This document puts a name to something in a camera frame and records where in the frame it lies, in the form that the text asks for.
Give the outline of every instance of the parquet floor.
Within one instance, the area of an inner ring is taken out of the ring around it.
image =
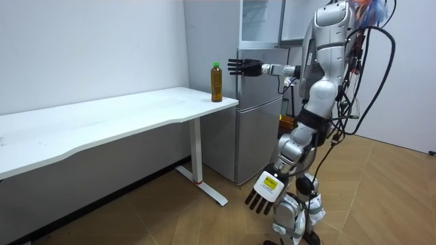
[[[327,149],[319,149],[312,171]],[[436,157],[349,137],[332,151],[318,179],[327,215],[315,230],[325,245],[436,244]],[[34,244],[278,242],[272,215],[258,215],[243,203],[254,180],[236,186],[206,166],[204,180],[228,198],[225,207],[171,171]]]

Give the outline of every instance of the plastic bottle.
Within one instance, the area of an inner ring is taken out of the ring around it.
[[[211,69],[212,102],[223,101],[223,70],[219,68],[219,62],[213,63]]]

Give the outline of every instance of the desk leg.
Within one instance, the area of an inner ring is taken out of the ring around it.
[[[228,200],[216,190],[212,189],[212,187],[203,182],[200,118],[195,118],[189,121],[189,135],[191,138],[192,173],[182,166],[176,167],[177,171],[181,172],[184,176],[186,176],[186,178],[190,179],[205,193],[215,199],[215,201],[217,201],[217,203],[219,203],[221,206],[226,205]]]

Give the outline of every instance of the white table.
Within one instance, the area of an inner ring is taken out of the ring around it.
[[[81,150],[189,121],[193,173],[176,169],[224,206],[227,199],[202,179],[200,117],[237,104],[229,98],[214,103],[209,93],[179,87],[0,116],[0,180]]]

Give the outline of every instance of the wall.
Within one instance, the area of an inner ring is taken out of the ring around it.
[[[0,0],[0,33],[0,114],[189,86],[183,1]],[[8,178],[0,244],[187,156],[175,124]]]
[[[0,114],[189,86],[181,0],[0,0],[0,33]]]
[[[389,0],[388,5],[392,11],[393,0]],[[430,0],[399,1],[392,21],[386,26],[396,40],[392,70],[359,135],[421,152],[436,150],[433,72],[436,30],[429,24],[435,7],[436,3]],[[358,96],[361,114],[383,78],[389,54],[389,40],[372,32]]]

